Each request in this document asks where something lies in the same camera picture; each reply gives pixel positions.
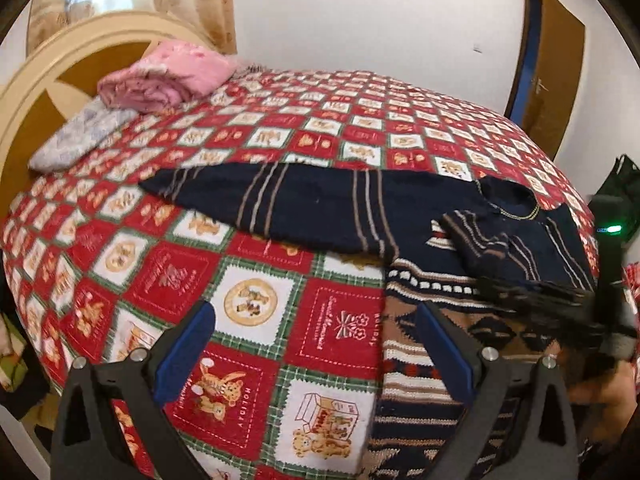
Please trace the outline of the person's right hand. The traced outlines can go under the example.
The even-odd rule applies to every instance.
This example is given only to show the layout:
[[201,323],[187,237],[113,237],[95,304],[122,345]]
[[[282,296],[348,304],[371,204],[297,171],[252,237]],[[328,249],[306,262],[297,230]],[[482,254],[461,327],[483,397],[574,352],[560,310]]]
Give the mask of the person's right hand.
[[600,416],[589,433],[589,441],[612,448],[622,437],[638,406],[634,364],[618,361],[603,375],[578,382],[567,389],[570,402],[599,405]]

